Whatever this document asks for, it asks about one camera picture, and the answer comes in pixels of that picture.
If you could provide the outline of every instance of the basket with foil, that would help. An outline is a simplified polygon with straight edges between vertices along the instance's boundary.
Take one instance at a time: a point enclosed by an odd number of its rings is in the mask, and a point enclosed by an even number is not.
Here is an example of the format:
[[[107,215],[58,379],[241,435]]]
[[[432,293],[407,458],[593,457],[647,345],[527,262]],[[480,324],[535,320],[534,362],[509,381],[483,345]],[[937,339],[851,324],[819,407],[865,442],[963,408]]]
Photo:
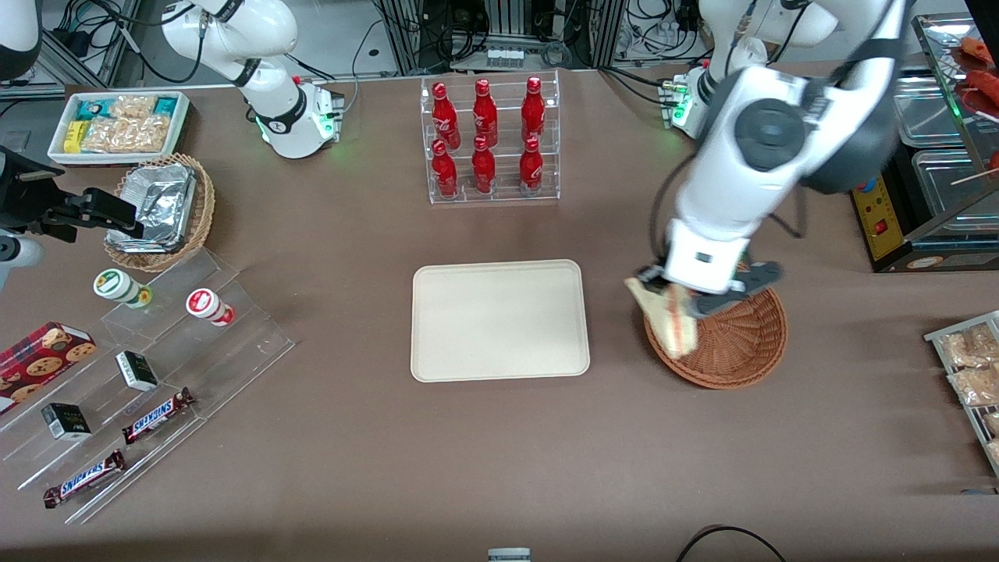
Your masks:
[[[115,194],[136,208],[141,238],[109,231],[104,246],[123,267],[161,272],[204,245],[215,210],[215,189],[197,160],[173,154],[129,171]]]

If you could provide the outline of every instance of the yellow panel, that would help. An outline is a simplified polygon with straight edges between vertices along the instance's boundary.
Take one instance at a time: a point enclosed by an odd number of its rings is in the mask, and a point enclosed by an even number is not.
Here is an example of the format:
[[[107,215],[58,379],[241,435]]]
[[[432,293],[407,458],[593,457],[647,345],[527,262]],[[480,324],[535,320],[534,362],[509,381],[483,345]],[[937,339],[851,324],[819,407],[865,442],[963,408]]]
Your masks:
[[[874,188],[869,192],[863,193],[861,189],[862,187],[854,189],[850,193],[853,195],[857,214],[860,215],[867,247],[870,248],[874,259],[879,260],[904,244],[905,238],[902,236],[902,228],[898,225],[895,210],[891,206],[891,199],[888,198],[888,190],[885,189],[881,176],[874,179]],[[886,227],[880,234],[876,230],[879,222]]]

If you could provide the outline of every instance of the snickers bar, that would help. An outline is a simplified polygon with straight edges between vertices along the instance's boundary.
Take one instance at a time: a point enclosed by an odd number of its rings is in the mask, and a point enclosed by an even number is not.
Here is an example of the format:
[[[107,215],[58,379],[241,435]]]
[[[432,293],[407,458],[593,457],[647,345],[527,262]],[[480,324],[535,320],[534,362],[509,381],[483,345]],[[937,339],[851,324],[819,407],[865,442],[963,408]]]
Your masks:
[[[177,412],[187,408],[192,402],[194,402],[194,396],[191,396],[191,391],[185,386],[183,390],[171,396],[170,400],[160,404],[155,410],[139,418],[139,421],[123,429],[125,444],[135,443],[143,434],[149,433]]]
[[[54,486],[45,490],[45,508],[52,509],[87,486],[93,486],[105,476],[122,472],[126,468],[128,467],[125,464],[125,457],[122,456],[121,451],[115,449],[110,457],[77,474],[72,480],[63,482],[62,486]]]

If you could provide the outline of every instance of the cookie box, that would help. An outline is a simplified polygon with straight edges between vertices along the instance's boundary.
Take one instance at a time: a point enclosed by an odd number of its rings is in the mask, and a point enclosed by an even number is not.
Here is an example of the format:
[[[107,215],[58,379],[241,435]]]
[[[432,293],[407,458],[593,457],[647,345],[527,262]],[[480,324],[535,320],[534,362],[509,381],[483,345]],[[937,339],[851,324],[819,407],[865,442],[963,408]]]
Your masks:
[[[90,334],[47,322],[0,353],[0,414],[26,400],[96,349]]]

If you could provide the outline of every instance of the small bottle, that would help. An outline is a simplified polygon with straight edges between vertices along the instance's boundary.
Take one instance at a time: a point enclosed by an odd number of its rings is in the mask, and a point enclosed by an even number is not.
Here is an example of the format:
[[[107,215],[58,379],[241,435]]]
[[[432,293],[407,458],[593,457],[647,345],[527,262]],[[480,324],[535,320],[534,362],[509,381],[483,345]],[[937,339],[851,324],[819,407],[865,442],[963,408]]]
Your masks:
[[[476,135],[476,153],[472,155],[472,168],[476,172],[476,189],[483,195],[492,195],[497,185],[497,160],[490,150],[486,135]]]
[[[448,154],[447,145],[441,139],[434,139],[431,149],[434,151],[431,167],[434,168],[434,181],[438,184],[441,197],[445,199],[458,197],[458,168],[455,166],[455,160]]]
[[[540,138],[544,132],[544,100],[541,99],[541,79],[536,76],[527,78],[527,95],[520,106],[520,120],[523,142],[530,137]]]
[[[490,81],[485,78],[476,80],[476,105],[472,108],[472,115],[476,119],[476,134],[485,135],[490,148],[496,146],[500,142],[497,102],[490,94]]]
[[[448,145],[448,150],[458,150],[462,146],[462,134],[458,132],[458,112],[448,99],[448,88],[438,82],[432,87],[434,92],[434,128],[438,136]]]
[[[211,289],[195,289],[188,296],[187,309],[191,315],[208,320],[215,326],[227,326],[236,318],[233,307],[222,302]]]
[[[541,190],[541,166],[544,162],[537,152],[537,137],[530,137],[523,143],[520,155],[520,193],[524,197],[534,197]]]
[[[105,269],[94,279],[94,292],[129,308],[142,308],[153,301],[153,291],[120,269]]]

